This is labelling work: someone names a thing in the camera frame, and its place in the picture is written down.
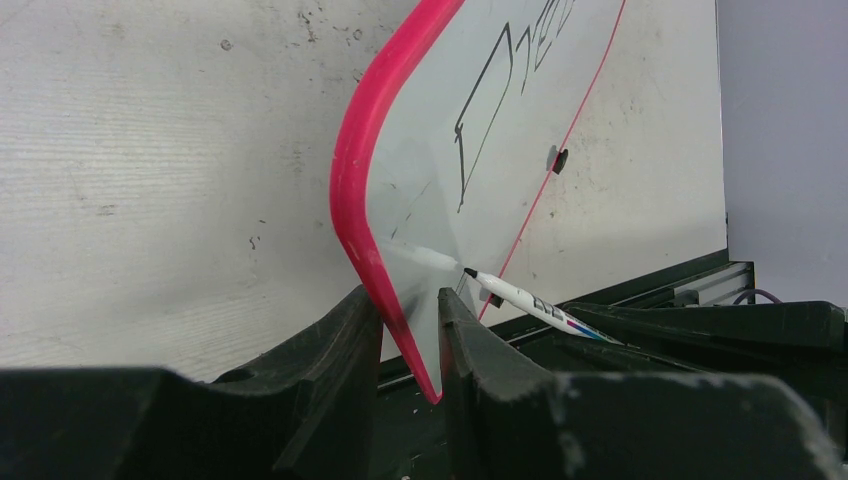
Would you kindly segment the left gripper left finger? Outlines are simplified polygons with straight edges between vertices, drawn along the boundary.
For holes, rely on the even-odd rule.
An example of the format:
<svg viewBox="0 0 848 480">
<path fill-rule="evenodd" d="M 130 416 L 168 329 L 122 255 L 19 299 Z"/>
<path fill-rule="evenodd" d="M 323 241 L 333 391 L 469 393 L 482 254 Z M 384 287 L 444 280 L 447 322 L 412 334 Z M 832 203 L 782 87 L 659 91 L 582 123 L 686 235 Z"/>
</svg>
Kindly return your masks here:
<svg viewBox="0 0 848 480">
<path fill-rule="evenodd" d="M 363 287 L 205 383 L 159 367 L 5 369 L 5 479 L 364 479 L 382 341 Z"/>
</svg>

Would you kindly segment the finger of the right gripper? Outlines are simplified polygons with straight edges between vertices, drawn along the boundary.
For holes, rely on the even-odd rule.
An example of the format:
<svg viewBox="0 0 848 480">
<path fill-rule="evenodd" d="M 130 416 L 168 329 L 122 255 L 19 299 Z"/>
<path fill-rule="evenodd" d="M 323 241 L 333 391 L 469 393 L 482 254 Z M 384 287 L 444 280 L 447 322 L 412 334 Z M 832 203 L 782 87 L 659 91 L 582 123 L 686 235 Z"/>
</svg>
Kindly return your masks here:
<svg viewBox="0 0 848 480">
<path fill-rule="evenodd" d="M 768 357 L 675 342 L 660 345 L 671 350 L 656 352 L 548 332 L 525 342 L 523 354 L 549 370 L 770 375 L 806 398 L 847 403 L 845 357 Z"/>
<path fill-rule="evenodd" d="M 847 367 L 847 312 L 825 301 L 656 309 L 572 302 L 563 310 L 628 346 L 711 369 Z"/>
</svg>

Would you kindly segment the pink-framed whiteboard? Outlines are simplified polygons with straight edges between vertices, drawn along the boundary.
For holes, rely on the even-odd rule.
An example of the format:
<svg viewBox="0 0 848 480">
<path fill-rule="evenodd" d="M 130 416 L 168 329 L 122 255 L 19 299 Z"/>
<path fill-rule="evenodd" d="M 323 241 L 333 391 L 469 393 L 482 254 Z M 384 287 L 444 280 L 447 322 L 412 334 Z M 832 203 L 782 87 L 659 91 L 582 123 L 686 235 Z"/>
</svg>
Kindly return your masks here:
<svg viewBox="0 0 848 480">
<path fill-rule="evenodd" d="M 425 398 L 438 293 L 485 303 L 615 38 L 621 1 L 421 1 L 377 53 L 330 172 L 335 233 Z"/>
</svg>

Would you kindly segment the black whiteboard marker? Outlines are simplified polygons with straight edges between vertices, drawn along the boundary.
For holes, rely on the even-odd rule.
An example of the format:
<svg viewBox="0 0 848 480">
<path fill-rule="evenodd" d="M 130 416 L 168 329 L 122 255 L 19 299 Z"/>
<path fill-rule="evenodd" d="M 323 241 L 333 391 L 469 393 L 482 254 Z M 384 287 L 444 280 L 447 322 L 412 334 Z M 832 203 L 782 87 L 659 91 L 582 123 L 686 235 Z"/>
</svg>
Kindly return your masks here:
<svg viewBox="0 0 848 480">
<path fill-rule="evenodd" d="M 535 317 L 547 325 L 570 335 L 599 340 L 615 345 L 622 342 L 606 335 L 562 309 L 548 303 L 527 290 L 509 284 L 499 277 L 465 267 L 464 272 L 476 280 L 489 296 L 497 295 L 515 308 Z"/>
</svg>

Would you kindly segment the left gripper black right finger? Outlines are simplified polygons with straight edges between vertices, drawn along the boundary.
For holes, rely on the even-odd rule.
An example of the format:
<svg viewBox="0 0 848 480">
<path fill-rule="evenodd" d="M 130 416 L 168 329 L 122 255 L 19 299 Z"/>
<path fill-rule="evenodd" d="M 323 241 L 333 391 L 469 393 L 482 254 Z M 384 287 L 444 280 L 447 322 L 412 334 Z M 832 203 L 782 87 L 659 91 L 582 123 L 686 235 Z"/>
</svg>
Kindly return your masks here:
<svg viewBox="0 0 848 480">
<path fill-rule="evenodd" d="M 455 479 L 838 479 L 842 405 L 763 374 L 549 370 L 438 295 Z"/>
</svg>

